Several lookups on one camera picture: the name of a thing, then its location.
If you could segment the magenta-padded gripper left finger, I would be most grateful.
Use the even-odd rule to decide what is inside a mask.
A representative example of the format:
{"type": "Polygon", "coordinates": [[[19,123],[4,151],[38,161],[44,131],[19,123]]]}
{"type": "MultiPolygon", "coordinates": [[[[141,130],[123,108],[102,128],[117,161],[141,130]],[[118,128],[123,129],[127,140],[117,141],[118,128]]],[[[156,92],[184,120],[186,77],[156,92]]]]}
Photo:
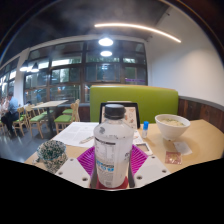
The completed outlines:
{"type": "Polygon", "coordinates": [[[84,188],[91,186],[91,179],[95,167],[94,148],[91,147],[78,158],[69,158],[56,175],[84,188]]]}

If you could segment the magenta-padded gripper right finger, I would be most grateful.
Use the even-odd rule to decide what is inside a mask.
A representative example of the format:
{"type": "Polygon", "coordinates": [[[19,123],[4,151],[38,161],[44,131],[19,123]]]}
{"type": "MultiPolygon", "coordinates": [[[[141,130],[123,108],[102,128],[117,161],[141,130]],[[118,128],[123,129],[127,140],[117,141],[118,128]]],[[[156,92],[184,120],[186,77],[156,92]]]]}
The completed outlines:
{"type": "Polygon", "coordinates": [[[130,188],[143,187],[167,175],[170,175],[169,170],[155,155],[147,155],[137,146],[132,147],[128,170],[130,188]]]}

